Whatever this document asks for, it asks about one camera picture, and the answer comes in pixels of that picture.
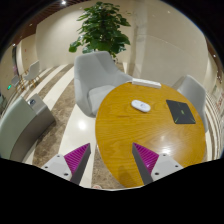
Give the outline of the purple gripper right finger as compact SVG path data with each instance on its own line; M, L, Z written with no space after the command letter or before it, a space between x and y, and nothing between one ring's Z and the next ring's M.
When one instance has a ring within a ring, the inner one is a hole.
M157 154L137 143L132 144L132 154L145 185L182 169L182 166L168 154Z

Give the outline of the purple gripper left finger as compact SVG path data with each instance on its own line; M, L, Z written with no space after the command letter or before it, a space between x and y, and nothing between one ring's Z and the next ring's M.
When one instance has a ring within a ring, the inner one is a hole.
M42 166L42 169L79 185L90 154L90 144L87 143L66 155L56 154Z

